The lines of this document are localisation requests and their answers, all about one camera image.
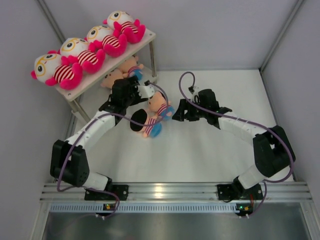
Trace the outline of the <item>boy plush showing black hair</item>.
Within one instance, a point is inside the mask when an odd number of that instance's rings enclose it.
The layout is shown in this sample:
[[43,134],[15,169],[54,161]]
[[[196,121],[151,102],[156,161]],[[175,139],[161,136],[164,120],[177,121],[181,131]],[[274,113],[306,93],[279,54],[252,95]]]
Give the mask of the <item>boy plush showing black hair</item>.
[[162,124],[155,116],[149,116],[144,109],[139,109],[131,116],[130,129],[141,133],[143,138],[155,138],[162,131]]

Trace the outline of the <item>boy plush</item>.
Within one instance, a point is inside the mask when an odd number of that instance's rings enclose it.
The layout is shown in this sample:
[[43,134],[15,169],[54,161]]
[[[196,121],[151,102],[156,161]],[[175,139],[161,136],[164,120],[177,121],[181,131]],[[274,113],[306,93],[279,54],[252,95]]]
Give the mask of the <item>boy plush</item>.
[[165,96],[160,91],[156,91],[148,100],[148,109],[153,112],[158,119],[163,118],[164,121],[171,120],[175,113],[171,102],[167,102]]

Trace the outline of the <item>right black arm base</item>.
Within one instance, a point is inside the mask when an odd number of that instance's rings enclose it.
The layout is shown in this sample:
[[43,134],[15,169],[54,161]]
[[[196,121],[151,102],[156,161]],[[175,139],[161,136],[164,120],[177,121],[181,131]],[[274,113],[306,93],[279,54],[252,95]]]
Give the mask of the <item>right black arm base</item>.
[[218,199],[224,202],[231,202],[235,200],[262,200],[263,191],[259,184],[251,188],[244,189],[241,186],[230,184],[217,185]]

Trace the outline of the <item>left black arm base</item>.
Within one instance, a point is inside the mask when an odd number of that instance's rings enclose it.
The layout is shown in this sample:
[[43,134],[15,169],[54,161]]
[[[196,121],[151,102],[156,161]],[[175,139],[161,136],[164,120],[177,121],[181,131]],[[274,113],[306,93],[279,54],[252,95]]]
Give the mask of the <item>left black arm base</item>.
[[126,201],[129,195],[129,186],[127,184],[113,184],[108,187],[108,190],[85,190],[85,201],[115,201],[117,198],[120,201]]

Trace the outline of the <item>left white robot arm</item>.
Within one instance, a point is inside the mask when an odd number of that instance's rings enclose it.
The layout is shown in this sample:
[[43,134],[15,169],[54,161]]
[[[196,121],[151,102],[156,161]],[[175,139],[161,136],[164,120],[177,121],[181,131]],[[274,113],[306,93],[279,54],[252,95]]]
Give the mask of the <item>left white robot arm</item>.
[[53,144],[50,175],[59,183],[95,189],[102,200],[109,199],[113,194],[112,179],[90,170],[87,153],[107,131],[125,118],[128,107],[145,102],[154,94],[151,84],[141,85],[135,76],[116,80],[107,101],[93,118],[74,135]]

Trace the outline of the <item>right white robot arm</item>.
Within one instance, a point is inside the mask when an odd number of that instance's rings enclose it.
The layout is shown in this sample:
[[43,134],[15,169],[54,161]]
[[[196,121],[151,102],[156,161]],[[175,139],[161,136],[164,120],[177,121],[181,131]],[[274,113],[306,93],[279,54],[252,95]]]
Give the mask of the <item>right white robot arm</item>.
[[209,125],[233,134],[253,148],[254,163],[233,180],[231,198],[246,198],[261,181],[294,165],[296,157],[281,126],[268,128],[239,118],[230,108],[219,105],[211,89],[191,86],[188,90],[192,98],[180,100],[173,120],[195,122],[203,118]]

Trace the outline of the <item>panda plush with glasses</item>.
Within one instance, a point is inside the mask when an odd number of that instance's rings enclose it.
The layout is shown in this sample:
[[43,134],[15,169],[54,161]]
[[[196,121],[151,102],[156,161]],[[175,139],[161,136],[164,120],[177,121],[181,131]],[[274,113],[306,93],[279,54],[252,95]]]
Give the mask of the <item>panda plush with glasses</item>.
[[123,33],[115,35],[114,31],[104,25],[92,27],[84,38],[91,50],[102,49],[112,58],[121,56],[127,49],[127,36]]
[[124,34],[130,44],[139,43],[146,32],[146,26],[139,19],[133,19],[130,14],[121,10],[112,12],[102,23],[108,25],[116,37]]
[[79,63],[70,63],[65,56],[52,50],[35,60],[30,75],[47,86],[59,85],[63,90],[72,90],[81,83],[83,69]]
[[70,63],[78,63],[88,74],[98,72],[103,66],[106,54],[103,49],[97,52],[90,48],[90,43],[82,38],[68,38],[60,47],[59,53]]

